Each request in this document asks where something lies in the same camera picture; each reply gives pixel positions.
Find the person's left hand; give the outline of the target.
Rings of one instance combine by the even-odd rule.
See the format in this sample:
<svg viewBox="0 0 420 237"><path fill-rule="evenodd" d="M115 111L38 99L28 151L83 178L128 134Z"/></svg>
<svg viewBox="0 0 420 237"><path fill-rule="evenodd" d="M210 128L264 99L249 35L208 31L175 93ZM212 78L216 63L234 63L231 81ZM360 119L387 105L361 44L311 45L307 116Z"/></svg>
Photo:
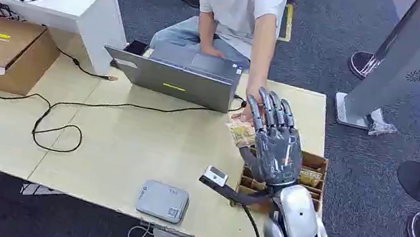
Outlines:
<svg viewBox="0 0 420 237"><path fill-rule="evenodd" d="M264 111L264 108L263 108L263 100L262 100L258 91L254 91L254 90L250 91L249 90L249 91L247 91L246 95L247 95L247 97L245 98L245 101L246 101L245 102L246 103L245 108L242 111L233 114L232 117L234 119L238 119L242 122L247 122L251 126L253 126L254 125L254 122L253 122L254 119L253 119L253 114L252 114L251 107L250 107L250 104L249 104L249 98L253 97L255 99L255 101L258 105L259 113L260 113L262 118L264 118L264 114L265 114L265 111Z"/></svg>

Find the person's right hand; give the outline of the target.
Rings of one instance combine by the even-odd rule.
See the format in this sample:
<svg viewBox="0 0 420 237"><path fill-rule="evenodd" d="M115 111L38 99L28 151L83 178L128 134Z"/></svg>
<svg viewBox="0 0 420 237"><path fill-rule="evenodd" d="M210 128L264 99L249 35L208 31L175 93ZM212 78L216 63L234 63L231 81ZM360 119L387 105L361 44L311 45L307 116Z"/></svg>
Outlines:
<svg viewBox="0 0 420 237"><path fill-rule="evenodd" d="M201 54L211 55L212 57L223 58L223 53L209 44L200 44Z"/></svg>

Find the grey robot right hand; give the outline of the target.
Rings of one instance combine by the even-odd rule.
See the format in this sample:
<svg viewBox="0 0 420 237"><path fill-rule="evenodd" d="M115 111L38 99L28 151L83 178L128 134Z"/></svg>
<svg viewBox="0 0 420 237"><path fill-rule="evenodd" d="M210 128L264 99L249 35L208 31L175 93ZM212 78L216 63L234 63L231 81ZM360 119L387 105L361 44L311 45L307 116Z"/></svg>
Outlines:
<svg viewBox="0 0 420 237"><path fill-rule="evenodd" d="M260 87L258 93L261 104L247 96L256 152L243 146L240 155L256 180L274 187L294 186L302 169L302 146L292 108L274 91Z"/></svg>

